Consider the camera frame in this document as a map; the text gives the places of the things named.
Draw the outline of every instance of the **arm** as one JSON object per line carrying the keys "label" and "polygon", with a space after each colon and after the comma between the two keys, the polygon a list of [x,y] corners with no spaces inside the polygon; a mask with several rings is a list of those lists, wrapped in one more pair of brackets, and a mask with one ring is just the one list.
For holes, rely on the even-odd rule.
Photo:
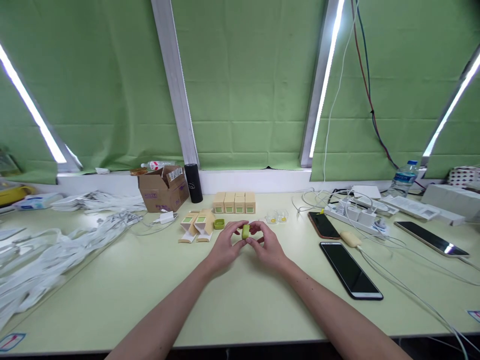
{"label": "arm", "polygon": [[230,265],[246,244],[232,246],[231,237],[248,221],[229,222],[210,254],[155,306],[107,356],[108,360],[162,360],[167,357],[185,320],[214,273]]}
{"label": "arm", "polygon": [[246,239],[258,258],[276,270],[296,291],[316,323],[344,359],[407,360],[410,357],[365,316],[320,285],[291,261],[275,233],[261,221],[250,224],[250,233],[263,237]]}

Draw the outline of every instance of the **phone screen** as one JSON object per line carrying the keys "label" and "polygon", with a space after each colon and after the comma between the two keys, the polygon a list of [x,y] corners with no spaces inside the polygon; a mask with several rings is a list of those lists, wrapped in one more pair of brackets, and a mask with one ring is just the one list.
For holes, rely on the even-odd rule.
{"label": "phone screen", "polygon": [[334,228],[325,214],[309,212],[311,221],[318,230],[318,234],[328,239],[340,239],[340,234]]}
{"label": "phone screen", "polygon": [[321,242],[320,247],[354,299],[383,299],[380,291],[340,242]]}
{"label": "phone screen", "polygon": [[463,251],[461,248],[456,247],[452,243],[449,243],[448,241],[443,240],[440,236],[437,236],[434,233],[431,233],[427,229],[417,225],[414,222],[411,222],[411,221],[397,221],[396,223],[398,225],[400,225],[402,228],[405,228],[406,230],[414,233],[419,238],[422,238],[424,241],[426,241],[430,245],[434,246],[438,250],[444,252],[445,254],[460,255],[460,256],[468,256],[469,255],[468,252]]}

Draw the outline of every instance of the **desk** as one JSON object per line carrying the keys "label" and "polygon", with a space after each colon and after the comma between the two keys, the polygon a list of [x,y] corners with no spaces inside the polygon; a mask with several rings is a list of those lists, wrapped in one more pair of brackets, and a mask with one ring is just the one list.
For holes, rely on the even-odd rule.
{"label": "desk", "polygon": [[[227,221],[257,220],[270,209],[287,209],[288,223],[271,225],[285,254],[312,278],[354,306],[391,337],[443,335],[444,325],[411,296],[378,275],[362,258],[348,248],[355,260],[384,295],[382,301],[351,299],[318,244],[307,213],[300,216],[292,206],[293,194],[257,194],[257,214],[225,215]],[[295,195],[300,205],[300,194]],[[205,196],[200,204],[187,201],[178,211],[180,219],[190,210],[212,204]],[[59,217],[76,225],[91,221],[81,213],[58,214],[39,211],[39,217],[51,216],[53,226]],[[24,214],[9,216],[22,217]],[[27,215],[33,221],[34,215]],[[147,221],[157,214],[148,214]],[[397,214],[396,221],[414,221]],[[355,230],[348,224],[331,219],[337,230]],[[412,236],[393,226],[391,235],[436,263],[480,282],[480,273],[458,259],[441,256]],[[430,221],[420,223],[426,229],[460,246],[480,264],[479,225],[451,227]],[[143,230],[136,225],[137,232]],[[109,351],[161,299],[172,291],[209,253],[218,231],[207,243],[178,243],[183,234],[179,223],[149,236],[126,233],[98,254],[50,298],[21,321],[14,317],[0,334],[26,333],[25,339],[8,354],[77,353]],[[468,285],[445,275],[441,269],[426,263],[407,250],[390,251],[365,240],[364,250],[389,269],[413,291],[434,306],[459,331],[480,332],[480,323],[466,310],[478,310],[480,287]],[[176,342],[176,348],[226,346],[231,344],[290,343],[321,341],[326,337],[310,316],[298,296],[276,274],[263,268],[250,246],[245,246],[229,271],[214,278],[203,291],[190,313]]]}

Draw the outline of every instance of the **small green object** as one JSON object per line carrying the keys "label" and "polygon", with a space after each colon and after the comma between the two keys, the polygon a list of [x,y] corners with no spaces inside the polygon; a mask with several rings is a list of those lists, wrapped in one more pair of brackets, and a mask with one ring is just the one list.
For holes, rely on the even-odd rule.
{"label": "small green object", "polygon": [[213,228],[215,230],[222,230],[223,228],[225,228],[225,219],[216,219],[213,222]]}
{"label": "small green object", "polygon": [[245,240],[250,236],[250,225],[243,225],[243,229],[241,230],[241,238]]}

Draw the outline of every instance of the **yellow container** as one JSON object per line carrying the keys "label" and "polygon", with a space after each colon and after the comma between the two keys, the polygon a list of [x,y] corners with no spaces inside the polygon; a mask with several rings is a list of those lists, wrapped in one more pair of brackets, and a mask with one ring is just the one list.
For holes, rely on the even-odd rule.
{"label": "yellow container", "polygon": [[30,186],[12,185],[11,183],[0,184],[0,208],[19,202],[25,196],[33,194],[35,189]]}

